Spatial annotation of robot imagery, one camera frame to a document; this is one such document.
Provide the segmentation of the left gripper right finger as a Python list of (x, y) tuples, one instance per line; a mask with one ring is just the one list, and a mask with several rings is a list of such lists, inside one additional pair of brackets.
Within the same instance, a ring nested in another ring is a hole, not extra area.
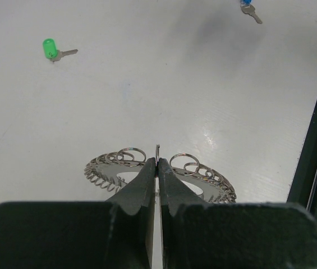
[(212, 204), (158, 162), (164, 268), (317, 268), (317, 222), (292, 203)]

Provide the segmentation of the key with solid blue tag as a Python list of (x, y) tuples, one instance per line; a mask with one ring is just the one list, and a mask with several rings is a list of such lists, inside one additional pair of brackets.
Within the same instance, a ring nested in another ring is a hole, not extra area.
[(254, 20), (258, 24), (262, 24), (263, 23), (262, 20), (260, 19), (260, 17), (255, 12), (255, 7), (252, 5), (252, 0), (241, 0), (240, 4), (241, 4), (241, 11), (244, 14), (249, 15), (252, 18), (254, 18)]

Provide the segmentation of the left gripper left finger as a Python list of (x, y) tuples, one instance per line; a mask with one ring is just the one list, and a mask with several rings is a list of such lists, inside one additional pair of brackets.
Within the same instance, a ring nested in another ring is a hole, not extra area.
[(0, 203), (0, 268), (150, 268), (155, 173), (106, 201)]

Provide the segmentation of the metal disc keyring holder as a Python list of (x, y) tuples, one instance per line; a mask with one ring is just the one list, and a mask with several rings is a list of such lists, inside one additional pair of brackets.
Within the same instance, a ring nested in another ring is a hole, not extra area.
[[(117, 193), (128, 185), (124, 175), (138, 175), (146, 164), (146, 153), (135, 147), (102, 154), (90, 160), (84, 169), (86, 179), (108, 192)], [(202, 164), (194, 155), (175, 154), (169, 160), (180, 181), (209, 203), (235, 203), (237, 196), (229, 180), (216, 170)]]

